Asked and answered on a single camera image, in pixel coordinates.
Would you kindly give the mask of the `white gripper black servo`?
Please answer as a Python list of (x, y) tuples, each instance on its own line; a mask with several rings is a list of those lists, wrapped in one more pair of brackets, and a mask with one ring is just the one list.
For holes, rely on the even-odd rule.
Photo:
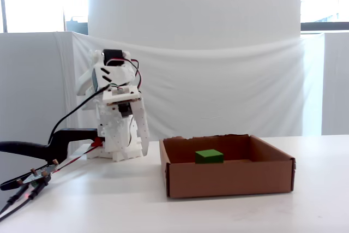
[(137, 124), (138, 134), (141, 138), (142, 154), (143, 156), (146, 156), (149, 147), (149, 129), (143, 99), (138, 98), (138, 100), (133, 102), (119, 101), (107, 103), (107, 113), (111, 120), (127, 118), (130, 115), (133, 115)]

